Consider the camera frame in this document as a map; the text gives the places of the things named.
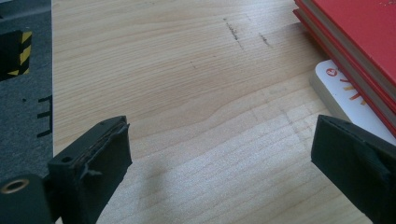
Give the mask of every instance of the light wood surface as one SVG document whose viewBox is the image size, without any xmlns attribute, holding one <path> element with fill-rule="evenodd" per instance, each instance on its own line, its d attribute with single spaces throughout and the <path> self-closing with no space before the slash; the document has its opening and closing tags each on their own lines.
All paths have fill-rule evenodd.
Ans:
<svg viewBox="0 0 396 224">
<path fill-rule="evenodd" d="M 126 115 L 98 223 L 370 223 L 310 161 L 326 55 L 291 0 L 54 0 L 55 153 Z"/>
</svg>

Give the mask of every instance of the gray mat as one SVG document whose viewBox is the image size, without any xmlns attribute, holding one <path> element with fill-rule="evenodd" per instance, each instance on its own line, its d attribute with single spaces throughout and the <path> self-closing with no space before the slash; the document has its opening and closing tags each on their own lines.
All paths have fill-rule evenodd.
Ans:
<svg viewBox="0 0 396 224">
<path fill-rule="evenodd" d="M 0 81 L 0 182 L 47 174 L 52 158 L 52 32 L 50 0 L 0 4 L 0 34 L 32 31 L 30 72 Z"/>
</svg>

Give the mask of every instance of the black plastic part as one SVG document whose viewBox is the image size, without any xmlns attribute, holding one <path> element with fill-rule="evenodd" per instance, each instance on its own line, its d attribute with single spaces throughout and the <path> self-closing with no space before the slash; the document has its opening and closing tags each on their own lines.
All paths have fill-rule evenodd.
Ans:
<svg viewBox="0 0 396 224">
<path fill-rule="evenodd" d="M 49 162 L 64 224 L 95 223 L 132 164 L 125 117 L 104 120 Z"/>
<path fill-rule="evenodd" d="M 396 146 L 319 116 L 312 162 L 374 223 L 396 223 Z"/>
<path fill-rule="evenodd" d="M 51 223 L 47 196 L 39 176 L 17 176 L 3 182 L 0 189 L 0 223 Z"/>
</svg>

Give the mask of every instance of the screw hole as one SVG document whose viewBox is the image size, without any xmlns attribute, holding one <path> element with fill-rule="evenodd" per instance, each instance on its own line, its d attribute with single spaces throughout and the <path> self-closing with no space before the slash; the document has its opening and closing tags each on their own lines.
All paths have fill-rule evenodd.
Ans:
<svg viewBox="0 0 396 224">
<path fill-rule="evenodd" d="M 1 192 L 4 194 L 15 193 L 21 189 L 24 189 L 29 184 L 28 179 L 18 179 L 9 182 L 1 188 Z"/>
<path fill-rule="evenodd" d="M 71 160 L 72 160 L 71 157 L 64 157 L 64 158 L 62 159 L 62 162 L 70 162 Z"/>
</svg>

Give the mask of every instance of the dark mark on wood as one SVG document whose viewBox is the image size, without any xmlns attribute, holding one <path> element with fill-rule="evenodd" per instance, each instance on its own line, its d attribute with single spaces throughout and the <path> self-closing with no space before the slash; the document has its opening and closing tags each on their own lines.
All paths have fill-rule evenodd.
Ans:
<svg viewBox="0 0 396 224">
<path fill-rule="evenodd" d="M 191 65 L 192 65 L 192 67 L 193 67 L 194 69 L 197 69 L 197 68 L 195 67 L 195 65 L 192 63 L 192 61 L 190 61 L 190 63 L 191 63 Z"/>
<path fill-rule="evenodd" d="M 238 36 L 236 35 L 236 30 L 230 25 L 230 23 L 227 22 L 228 29 L 231 31 L 231 34 L 233 35 L 233 38 L 237 41 Z"/>
<path fill-rule="evenodd" d="M 236 30 L 230 25 L 230 23 L 227 22 L 227 19 L 224 20 L 226 21 L 227 27 L 231 31 L 231 34 L 233 35 L 233 39 L 236 40 L 236 42 L 238 42 L 238 45 L 239 47 L 241 47 L 241 49 L 244 49 L 241 43 L 239 42 L 238 36 L 236 35 Z"/>
<path fill-rule="evenodd" d="M 262 34 L 260 34 L 260 33 L 259 33 L 259 35 L 260 35 L 260 37 L 262 38 L 262 41 L 264 42 L 264 44 L 265 44 L 266 46 L 268 46 L 268 47 L 271 48 L 272 46 L 268 43 L 267 38 L 265 38 L 265 36 L 262 35 Z"/>
</svg>

